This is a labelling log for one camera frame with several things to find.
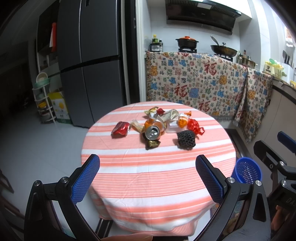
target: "blue plastic basket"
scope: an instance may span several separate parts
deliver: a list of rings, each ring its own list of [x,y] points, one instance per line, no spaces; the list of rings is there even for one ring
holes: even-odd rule
[[[248,157],[237,160],[231,176],[240,183],[253,183],[256,180],[262,180],[260,167]]]

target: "gray refrigerator door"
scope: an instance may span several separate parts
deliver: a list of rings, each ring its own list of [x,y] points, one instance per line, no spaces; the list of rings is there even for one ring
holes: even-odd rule
[[[82,0],[82,62],[119,55],[118,0]]]
[[[61,73],[61,81],[73,125],[91,127],[94,120],[87,99],[82,68]]]
[[[125,105],[119,60],[83,67],[83,73],[95,122]]]
[[[59,69],[81,63],[79,19],[82,0],[63,0],[57,19]]]

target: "human hand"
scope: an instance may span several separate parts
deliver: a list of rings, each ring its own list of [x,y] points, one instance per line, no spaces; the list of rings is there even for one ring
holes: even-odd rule
[[[148,234],[118,235],[101,239],[102,241],[152,241],[153,236]]]

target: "striped tablecloth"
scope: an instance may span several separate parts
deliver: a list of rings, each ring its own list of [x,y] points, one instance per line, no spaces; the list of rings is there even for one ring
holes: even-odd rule
[[[131,129],[126,137],[112,138],[119,121],[144,124],[144,110],[158,106],[191,118],[204,127],[192,150],[179,149],[176,133],[161,136],[159,147],[145,149],[140,134]],[[195,159],[204,154],[214,167],[229,177],[236,153],[223,127],[194,108],[169,102],[142,102],[116,109],[97,121],[86,134],[81,159],[100,157],[101,166],[91,185],[91,196],[103,219],[113,219],[122,229],[165,236],[191,236],[198,219],[213,201],[201,181]]]

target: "gas burner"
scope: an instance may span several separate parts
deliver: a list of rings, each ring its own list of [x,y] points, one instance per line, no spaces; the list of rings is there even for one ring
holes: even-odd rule
[[[226,59],[228,61],[233,62],[233,58],[232,57],[228,57],[228,56],[222,55],[222,54],[214,54],[214,55],[219,56],[220,58],[223,58],[223,59]]]
[[[180,48],[179,52],[181,52],[181,53],[197,53],[196,49],[184,49],[184,48]]]

